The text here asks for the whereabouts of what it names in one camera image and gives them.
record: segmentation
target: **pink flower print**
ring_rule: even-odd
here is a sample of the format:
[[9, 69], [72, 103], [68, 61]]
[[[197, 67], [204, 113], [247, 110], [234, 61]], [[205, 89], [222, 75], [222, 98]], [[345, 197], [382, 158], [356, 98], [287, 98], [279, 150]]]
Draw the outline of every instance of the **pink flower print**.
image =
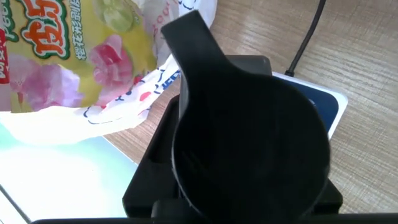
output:
[[119, 35], [113, 34], [94, 47], [88, 58], [95, 65], [95, 82], [103, 85], [95, 105], [106, 106], [132, 87], [132, 62]]
[[22, 104], [25, 93], [22, 84], [25, 82], [27, 77], [35, 75], [39, 71], [40, 65], [34, 60], [16, 54], [9, 54], [8, 61], [10, 86], [11, 89], [17, 93], [19, 104]]
[[78, 92], [80, 78], [59, 65], [43, 65], [26, 78], [23, 89], [34, 111], [50, 106], [79, 107], [83, 94]]

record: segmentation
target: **snack bag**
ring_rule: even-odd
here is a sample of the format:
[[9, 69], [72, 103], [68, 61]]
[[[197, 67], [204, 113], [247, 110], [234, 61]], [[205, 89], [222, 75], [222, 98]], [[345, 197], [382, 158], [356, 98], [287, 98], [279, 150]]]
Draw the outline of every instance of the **snack bag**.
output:
[[106, 105], [156, 68], [131, 0], [2, 0], [11, 111]]
[[[180, 76], [162, 26], [192, 10], [210, 26], [216, 5], [0, 0], [0, 125], [35, 145], [71, 144], [137, 126]], [[1, 58], [5, 50], [8, 60]]]

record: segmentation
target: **black object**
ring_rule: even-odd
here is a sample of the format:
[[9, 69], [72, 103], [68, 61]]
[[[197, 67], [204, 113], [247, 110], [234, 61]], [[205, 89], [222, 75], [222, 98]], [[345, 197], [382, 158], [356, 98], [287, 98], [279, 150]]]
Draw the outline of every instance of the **black object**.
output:
[[188, 87], [172, 150], [185, 199], [217, 223], [292, 222], [309, 214], [330, 163], [315, 108], [283, 81], [230, 63], [198, 12], [183, 17], [162, 32]]
[[301, 56], [303, 55], [305, 48], [307, 47], [308, 43], [310, 42], [312, 34], [315, 32], [315, 29], [317, 28], [319, 19], [321, 18], [321, 15], [323, 12], [323, 8], [325, 7], [325, 3], [326, 3], [326, 0], [319, 0], [317, 12], [315, 13], [315, 15], [312, 19], [311, 26], [310, 26], [306, 36], [304, 37], [304, 40], [301, 43], [300, 48], [298, 49], [296, 55], [294, 56], [289, 69], [286, 70], [285, 75], [288, 75], [290, 77], [294, 76], [294, 69], [296, 68], [297, 63], [299, 62]]

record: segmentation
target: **black cable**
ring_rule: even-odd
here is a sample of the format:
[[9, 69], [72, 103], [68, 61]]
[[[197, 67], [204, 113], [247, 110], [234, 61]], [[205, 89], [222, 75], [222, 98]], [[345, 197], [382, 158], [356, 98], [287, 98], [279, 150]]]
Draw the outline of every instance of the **black cable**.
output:
[[303, 42], [301, 43], [301, 46], [298, 49], [296, 56], [294, 57], [292, 63], [290, 64], [289, 69], [286, 70], [285, 75], [288, 75], [290, 77], [294, 76], [294, 69], [296, 68], [296, 65], [299, 62], [301, 56], [303, 55], [305, 48], [307, 47], [308, 43], [310, 42], [310, 39], [312, 37], [312, 34], [315, 31], [315, 28], [317, 28], [319, 18], [321, 17], [323, 8], [325, 7], [325, 3], [326, 3], [326, 0], [319, 0], [317, 12], [315, 13], [315, 15], [312, 19], [312, 23], [307, 32], [307, 35], [305, 36]]

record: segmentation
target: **light blue surface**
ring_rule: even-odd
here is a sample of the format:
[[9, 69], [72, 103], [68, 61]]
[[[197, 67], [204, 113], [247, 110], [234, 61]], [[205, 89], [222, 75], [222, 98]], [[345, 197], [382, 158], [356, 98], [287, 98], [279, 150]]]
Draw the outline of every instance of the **light blue surface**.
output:
[[105, 138], [30, 146], [0, 124], [0, 184], [32, 220], [125, 217], [122, 197], [137, 164]]

